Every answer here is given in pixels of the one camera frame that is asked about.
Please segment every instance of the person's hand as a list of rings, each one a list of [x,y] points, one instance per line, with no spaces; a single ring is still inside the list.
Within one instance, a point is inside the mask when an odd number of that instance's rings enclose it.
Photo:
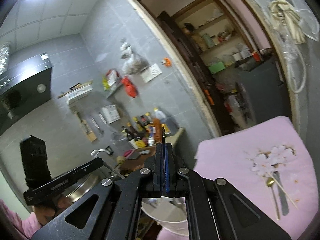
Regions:
[[[44,226],[47,224],[50,220],[52,220],[53,217],[56,217],[59,215],[62,211],[67,209],[71,203],[69,203],[68,199],[65,196],[61,196],[58,200],[57,206],[58,211],[55,212],[52,208],[45,207],[45,206],[33,206],[33,212],[36,214],[36,217],[39,221],[39,223]]]

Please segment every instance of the box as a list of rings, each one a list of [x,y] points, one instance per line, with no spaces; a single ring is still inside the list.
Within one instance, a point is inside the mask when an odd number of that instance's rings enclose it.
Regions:
[[[68,105],[70,105],[71,103],[77,101],[78,99],[85,97],[91,91],[92,91],[91,85],[86,85],[84,87],[72,90],[70,93],[67,93],[65,95],[66,102]]]
[[[210,70],[210,72],[211,72],[212,74],[215,74],[215,73],[217,73],[217,72],[219,72],[219,71],[221,71],[221,70],[224,70],[225,68],[226,68],[226,67],[225,67],[225,65],[223,64],[223,62],[220,61],[220,62],[217,62],[217,63],[211,65],[211,66],[209,67],[209,70]]]
[[[115,105],[105,106],[101,108],[101,110],[107,119],[107,123],[112,123],[120,119],[120,115]]]

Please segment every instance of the pink cloth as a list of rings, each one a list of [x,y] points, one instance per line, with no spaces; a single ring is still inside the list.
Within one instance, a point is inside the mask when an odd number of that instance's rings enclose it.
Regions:
[[[42,227],[38,222],[34,212],[32,212],[26,220],[21,220],[21,218],[16,212],[9,210],[9,208],[5,205],[2,199],[0,199],[0,206],[5,212],[7,218],[18,229],[18,231],[20,231],[20,234],[23,233],[29,239],[37,230],[39,230]]]
[[[284,147],[286,152],[272,161],[285,163],[280,164],[277,169],[284,190],[295,201],[298,209],[287,198],[289,213],[286,216],[282,215],[278,187],[274,184],[273,189],[281,215],[280,220],[277,220],[271,189],[266,187],[265,178],[258,174],[259,166],[254,165],[253,160],[258,162],[257,156],[263,159],[262,152],[268,157],[271,157],[270,151],[279,154],[281,147]],[[313,162],[287,117],[276,117],[240,132],[203,141],[199,144],[195,158],[197,163],[194,170],[203,178],[215,180],[222,177],[228,180],[281,226],[292,240],[299,238],[318,211],[318,188]],[[182,238],[162,229],[157,240],[162,239]]]

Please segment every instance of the shelf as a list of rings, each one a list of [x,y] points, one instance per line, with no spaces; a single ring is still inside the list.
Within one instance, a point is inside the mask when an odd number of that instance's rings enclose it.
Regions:
[[[202,32],[203,30],[211,27],[212,25],[214,25],[214,24],[216,24],[216,23],[218,23],[218,22],[220,22],[220,21],[222,21],[222,20],[224,20],[224,19],[227,19],[227,17],[225,16],[225,14],[219,16],[218,18],[212,20],[211,22],[206,23],[205,25],[202,25],[201,27],[199,27],[198,29],[196,29],[196,30],[194,31],[194,33]]]
[[[200,55],[202,56],[202,55],[204,55],[204,54],[207,54],[207,53],[210,52],[210,51],[214,51],[215,49],[220,48],[221,46],[229,43],[230,41],[233,41],[233,40],[235,40],[235,39],[238,39],[238,38],[240,38],[239,35],[234,35],[234,36],[232,36],[229,40],[223,41],[223,42],[219,43],[218,45],[215,45],[215,46],[213,46],[212,48],[207,49],[205,52],[200,53]]]

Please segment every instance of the range hood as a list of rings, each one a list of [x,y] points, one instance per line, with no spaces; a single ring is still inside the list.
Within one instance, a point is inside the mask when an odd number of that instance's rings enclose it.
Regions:
[[[52,64],[44,53],[0,75],[0,135],[51,99],[51,73]]]

